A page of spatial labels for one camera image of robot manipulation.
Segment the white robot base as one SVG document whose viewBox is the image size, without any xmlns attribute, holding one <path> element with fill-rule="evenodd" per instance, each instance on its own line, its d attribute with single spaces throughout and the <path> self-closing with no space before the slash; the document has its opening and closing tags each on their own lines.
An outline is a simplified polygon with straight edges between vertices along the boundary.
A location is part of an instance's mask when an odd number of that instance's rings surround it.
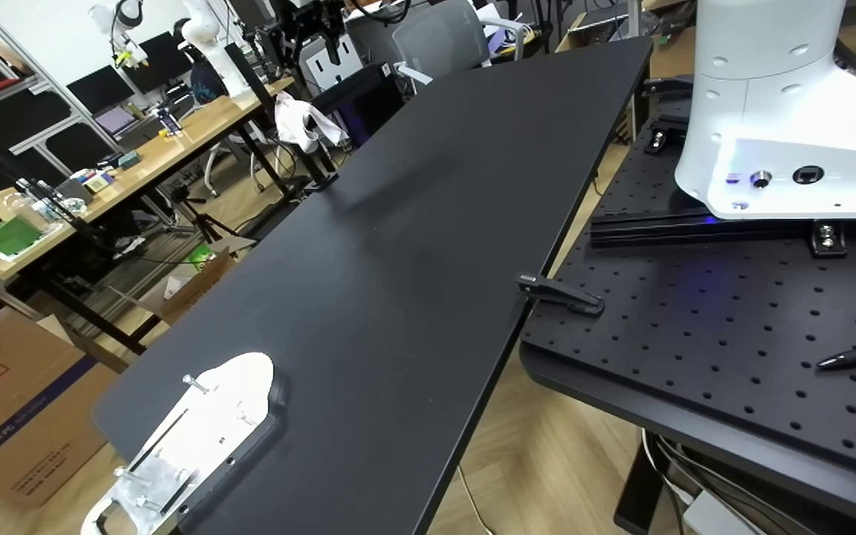
<svg viewBox="0 0 856 535">
<path fill-rule="evenodd" d="M 847 0 L 697 0 L 673 183 L 720 220 L 856 220 Z"/>
</svg>

